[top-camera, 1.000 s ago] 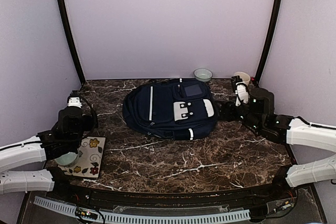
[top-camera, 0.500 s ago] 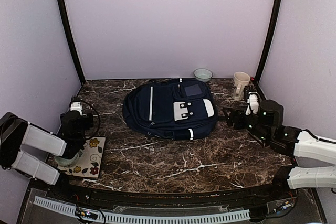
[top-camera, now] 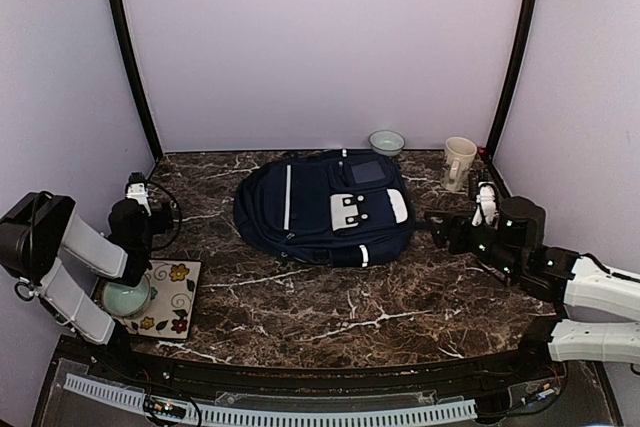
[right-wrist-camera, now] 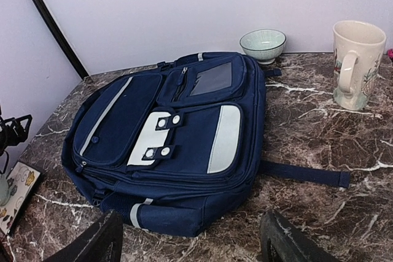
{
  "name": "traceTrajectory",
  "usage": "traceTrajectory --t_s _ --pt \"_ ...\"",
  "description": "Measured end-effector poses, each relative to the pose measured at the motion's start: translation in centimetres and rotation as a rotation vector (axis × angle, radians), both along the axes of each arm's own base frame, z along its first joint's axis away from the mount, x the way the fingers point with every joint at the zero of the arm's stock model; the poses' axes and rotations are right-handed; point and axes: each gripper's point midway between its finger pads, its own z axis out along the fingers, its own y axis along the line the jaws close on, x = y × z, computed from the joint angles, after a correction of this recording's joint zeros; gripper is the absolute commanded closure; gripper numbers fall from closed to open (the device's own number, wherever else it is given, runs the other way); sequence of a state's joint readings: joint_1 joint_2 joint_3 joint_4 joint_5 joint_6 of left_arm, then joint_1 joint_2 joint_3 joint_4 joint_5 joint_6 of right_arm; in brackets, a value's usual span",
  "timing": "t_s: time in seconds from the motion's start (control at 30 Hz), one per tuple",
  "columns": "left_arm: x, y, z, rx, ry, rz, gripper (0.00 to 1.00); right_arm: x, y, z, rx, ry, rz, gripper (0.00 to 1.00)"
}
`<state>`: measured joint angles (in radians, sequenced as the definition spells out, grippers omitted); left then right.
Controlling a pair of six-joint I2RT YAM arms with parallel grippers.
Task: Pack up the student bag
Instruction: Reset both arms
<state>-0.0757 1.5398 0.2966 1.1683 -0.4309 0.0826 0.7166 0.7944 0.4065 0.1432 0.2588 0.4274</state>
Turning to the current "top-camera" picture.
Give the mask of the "navy blue student backpack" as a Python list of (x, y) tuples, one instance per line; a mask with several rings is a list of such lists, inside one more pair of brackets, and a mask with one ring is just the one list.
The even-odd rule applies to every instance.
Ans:
[(240, 183), (233, 218), (264, 253), (338, 268), (396, 260), (415, 227), (399, 166), (371, 150), (269, 162)]

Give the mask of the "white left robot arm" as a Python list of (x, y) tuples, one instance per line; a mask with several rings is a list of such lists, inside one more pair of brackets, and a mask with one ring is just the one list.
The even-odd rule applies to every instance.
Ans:
[(141, 362), (119, 345), (125, 327), (91, 299), (64, 262), (71, 259), (102, 279), (136, 287), (151, 267), (154, 237), (178, 234), (182, 209), (167, 188), (134, 172), (108, 223), (111, 232), (104, 235), (81, 217), (73, 198), (29, 192), (1, 218), (1, 266), (15, 278), (21, 300), (38, 300), (85, 341), (109, 346), (103, 368), (120, 383), (131, 383), (141, 374)]

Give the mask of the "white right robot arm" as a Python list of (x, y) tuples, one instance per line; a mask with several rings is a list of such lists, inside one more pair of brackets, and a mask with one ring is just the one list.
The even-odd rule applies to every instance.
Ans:
[(522, 196), (502, 197), (478, 182), (475, 207), (428, 211), (424, 221), (436, 246), (471, 254), (505, 286), (554, 307), (522, 335), (510, 371), (534, 379), (548, 363), (639, 363), (639, 277), (604, 264), (592, 253), (544, 243), (546, 212)]

